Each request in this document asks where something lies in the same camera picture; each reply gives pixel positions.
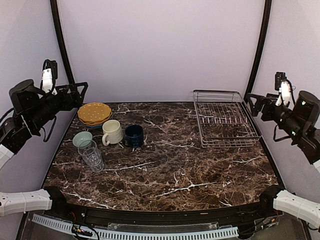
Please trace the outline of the dark blue mug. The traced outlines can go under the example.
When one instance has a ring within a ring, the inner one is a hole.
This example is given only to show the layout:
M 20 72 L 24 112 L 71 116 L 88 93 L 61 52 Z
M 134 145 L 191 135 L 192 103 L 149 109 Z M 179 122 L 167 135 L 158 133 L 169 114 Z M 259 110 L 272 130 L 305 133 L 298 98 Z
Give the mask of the dark blue mug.
M 144 130 L 138 124 L 131 124 L 124 130 L 123 143 L 126 147 L 139 148 L 144 144 Z

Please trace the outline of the blue polka dot plate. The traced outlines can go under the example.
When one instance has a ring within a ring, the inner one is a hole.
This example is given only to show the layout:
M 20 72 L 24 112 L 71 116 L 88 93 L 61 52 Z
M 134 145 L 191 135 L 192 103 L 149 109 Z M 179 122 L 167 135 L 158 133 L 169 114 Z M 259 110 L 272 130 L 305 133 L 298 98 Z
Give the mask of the blue polka dot plate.
M 101 128 L 103 126 L 103 124 L 109 120 L 111 120 L 111 118 L 106 119 L 102 122 L 98 122 L 98 123 L 87 123 L 87 122 L 82 122 L 82 121 L 80 121 L 80 123 L 87 129 L 98 129 L 98 128 Z

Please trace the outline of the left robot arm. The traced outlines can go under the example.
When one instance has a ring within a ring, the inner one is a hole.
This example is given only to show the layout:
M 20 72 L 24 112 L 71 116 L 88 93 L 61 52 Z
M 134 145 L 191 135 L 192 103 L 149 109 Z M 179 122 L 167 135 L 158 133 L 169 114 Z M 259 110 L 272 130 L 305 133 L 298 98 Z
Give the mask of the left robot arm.
M 40 136 L 40 130 L 49 121 L 57 120 L 57 113 L 71 111 L 82 106 L 87 82 L 60 85 L 54 88 L 56 94 L 35 87 L 32 79 L 27 79 L 9 90 L 12 113 L 0 119 L 0 166 L 16 155 L 33 136 Z M 67 218 L 70 206 L 62 192 L 55 186 L 36 191 L 0 194 L 1 217 L 38 210 L 52 210 L 60 218 Z

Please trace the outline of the pale green bowl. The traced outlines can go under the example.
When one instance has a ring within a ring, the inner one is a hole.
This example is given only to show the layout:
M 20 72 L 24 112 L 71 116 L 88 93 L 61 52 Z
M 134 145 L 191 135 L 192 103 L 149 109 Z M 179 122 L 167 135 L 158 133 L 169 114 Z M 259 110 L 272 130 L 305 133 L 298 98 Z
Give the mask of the pale green bowl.
M 82 131 L 73 137 L 72 144 L 78 148 L 83 142 L 91 141 L 92 139 L 93 135 L 89 131 Z

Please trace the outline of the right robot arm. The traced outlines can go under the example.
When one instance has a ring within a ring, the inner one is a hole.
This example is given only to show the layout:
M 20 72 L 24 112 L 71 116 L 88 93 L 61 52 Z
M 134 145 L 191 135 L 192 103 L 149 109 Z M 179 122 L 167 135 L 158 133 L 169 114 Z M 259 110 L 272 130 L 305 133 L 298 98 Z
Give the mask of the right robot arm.
M 277 128 L 286 132 L 286 139 L 292 140 L 306 156 L 308 162 L 318 171 L 320 169 L 320 131 L 315 123 L 320 116 L 320 101 L 312 93 L 300 91 L 293 109 L 281 103 L 276 104 L 276 96 L 249 93 L 246 99 L 252 116 L 262 113 L 264 122 L 274 121 Z M 278 185 L 268 187 L 260 194 L 255 205 L 255 213 L 266 217 L 271 211 L 278 210 L 295 216 L 320 228 L 319 203 L 296 196 Z

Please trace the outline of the clear drinking glass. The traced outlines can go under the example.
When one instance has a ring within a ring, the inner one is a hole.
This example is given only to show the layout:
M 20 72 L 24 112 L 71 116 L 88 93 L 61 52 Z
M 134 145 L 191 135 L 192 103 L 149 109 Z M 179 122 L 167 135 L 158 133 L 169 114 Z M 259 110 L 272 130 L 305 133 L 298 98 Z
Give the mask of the clear drinking glass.
M 104 160 L 99 149 L 87 148 L 84 150 L 82 158 L 93 172 L 100 172 L 104 168 Z
M 94 140 L 85 140 L 78 146 L 78 153 L 84 160 L 89 160 L 97 154 L 97 144 Z

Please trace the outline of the yellow polka dot plate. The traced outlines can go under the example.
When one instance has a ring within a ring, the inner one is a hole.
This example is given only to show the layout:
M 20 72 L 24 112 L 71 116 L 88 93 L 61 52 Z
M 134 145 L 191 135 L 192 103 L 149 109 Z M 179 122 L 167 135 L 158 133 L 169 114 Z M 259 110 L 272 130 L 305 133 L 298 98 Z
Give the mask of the yellow polka dot plate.
M 108 116 L 108 117 L 106 117 L 106 118 L 104 118 L 104 119 L 102 119 L 102 120 L 85 121 L 85 120 L 82 120 L 82 119 L 80 118 L 79 121 L 80 121 L 82 124 L 86 125 L 86 126 L 97 126 L 97 125 L 101 125 L 101 124 L 105 123 L 105 122 L 108 121 L 108 120 L 111 120 L 112 118 L 113 118 L 113 115 L 111 114 L 110 116 Z
M 107 104 L 92 102 L 81 106 L 77 114 L 78 118 L 84 121 L 98 121 L 110 116 L 112 109 Z

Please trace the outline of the cream ribbed mug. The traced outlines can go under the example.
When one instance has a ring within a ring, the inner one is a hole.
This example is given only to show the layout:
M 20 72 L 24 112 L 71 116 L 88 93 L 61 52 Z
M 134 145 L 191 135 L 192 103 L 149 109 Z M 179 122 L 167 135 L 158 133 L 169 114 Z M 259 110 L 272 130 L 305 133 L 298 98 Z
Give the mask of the cream ribbed mug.
M 102 125 L 102 144 L 104 146 L 108 146 L 110 144 L 118 144 L 120 143 L 124 138 L 124 133 L 122 130 L 121 123 L 118 120 L 111 119 L 106 121 Z

